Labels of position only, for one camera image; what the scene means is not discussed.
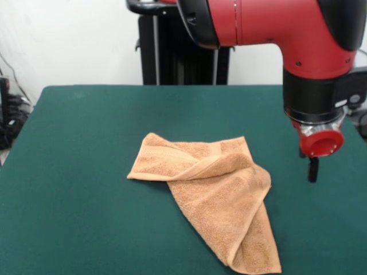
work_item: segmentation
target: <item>black stand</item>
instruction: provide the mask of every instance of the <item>black stand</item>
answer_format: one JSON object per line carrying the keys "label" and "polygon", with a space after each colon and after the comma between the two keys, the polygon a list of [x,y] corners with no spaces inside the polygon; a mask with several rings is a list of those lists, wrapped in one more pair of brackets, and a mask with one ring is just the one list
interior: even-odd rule
{"label": "black stand", "polygon": [[139,17],[144,85],[227,85],[230,48],[207,50],[188,35],[176,5],[127,0]]}

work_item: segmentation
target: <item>green tablecloth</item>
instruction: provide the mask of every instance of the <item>green tablecloth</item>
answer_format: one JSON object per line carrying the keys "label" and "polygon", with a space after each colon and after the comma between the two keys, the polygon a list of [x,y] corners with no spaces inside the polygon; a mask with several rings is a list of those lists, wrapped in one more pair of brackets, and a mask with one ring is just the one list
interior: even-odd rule
{"label": "green tablecloth", "polygon": [[149,132],[245,135],[272,176],[266,198],[283,274],[365,274],[367,147],[346,143],[307,182],[281,87],[49,87],[0,173],[0,274],[233,274],[165,183],[127,180]]}

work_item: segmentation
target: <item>red cylinder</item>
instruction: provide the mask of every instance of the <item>red cylinder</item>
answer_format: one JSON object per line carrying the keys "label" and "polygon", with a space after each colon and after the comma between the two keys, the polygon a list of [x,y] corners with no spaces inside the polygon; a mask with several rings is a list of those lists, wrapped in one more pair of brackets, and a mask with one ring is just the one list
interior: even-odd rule
{"label": "red cylinder", "polygon": [[326,25],[317,0],[208,0],[223,46],[277,44],[284,67],[309,79],[351,70],[356,52],[342,49]]}

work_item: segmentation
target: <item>towel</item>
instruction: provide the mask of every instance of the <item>towel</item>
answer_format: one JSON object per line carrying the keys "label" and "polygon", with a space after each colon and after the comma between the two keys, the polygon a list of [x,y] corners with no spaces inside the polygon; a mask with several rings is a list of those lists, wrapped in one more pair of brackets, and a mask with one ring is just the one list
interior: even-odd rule
{"label": "towel", "polygon": [[244,137],[187,143],[150,133],[127,178],[167,181],[184,216],[224,265],[242,274],[282,272],[263,202],[271,178],[252,160]]}

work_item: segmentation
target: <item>towel fold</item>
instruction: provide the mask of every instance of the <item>towel fold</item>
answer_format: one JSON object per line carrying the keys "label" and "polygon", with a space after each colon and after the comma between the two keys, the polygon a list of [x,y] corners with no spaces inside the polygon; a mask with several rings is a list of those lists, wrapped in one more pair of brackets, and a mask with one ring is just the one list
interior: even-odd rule
{"label": "towel fold", "polygon": [[281,273],[264,205],[269,173],[244,137],[168,142],[148,134],[128,179],[167,181],[184,216],[219,260],[243,274]]}

